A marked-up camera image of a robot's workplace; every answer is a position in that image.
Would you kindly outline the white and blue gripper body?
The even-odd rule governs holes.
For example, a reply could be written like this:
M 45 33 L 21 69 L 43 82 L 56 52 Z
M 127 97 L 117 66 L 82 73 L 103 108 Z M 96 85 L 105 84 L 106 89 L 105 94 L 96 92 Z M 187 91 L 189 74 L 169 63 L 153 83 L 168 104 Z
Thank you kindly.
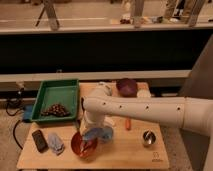
M 86 141 L 93 140 L 95 138 L 100 139 L 104 127 L 97 127 L 97 128 L 90 129 L 89 131 L 87 131 L 86 133 L 83 134 L 83 139 Z

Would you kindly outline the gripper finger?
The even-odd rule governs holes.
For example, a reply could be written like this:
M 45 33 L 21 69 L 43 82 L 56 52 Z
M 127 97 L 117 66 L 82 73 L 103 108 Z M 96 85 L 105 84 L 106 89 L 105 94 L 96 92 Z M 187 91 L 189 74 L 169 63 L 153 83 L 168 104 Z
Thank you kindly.
M 95 144 L 94 141 L 86 142 L 85 149 L 91 148 L 94 144 Z

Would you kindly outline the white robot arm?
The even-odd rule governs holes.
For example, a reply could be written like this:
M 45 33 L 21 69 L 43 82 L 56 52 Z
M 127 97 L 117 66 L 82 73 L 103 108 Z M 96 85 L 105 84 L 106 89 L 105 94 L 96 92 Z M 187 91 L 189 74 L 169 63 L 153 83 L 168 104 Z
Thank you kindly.
M 100 82 L 84 98 L 88 124 L 102 125 L 105 115 L 179 127 L 210 137 L 203 171 L 213 171 L 213 100 L 190 97 L 122 98 Z

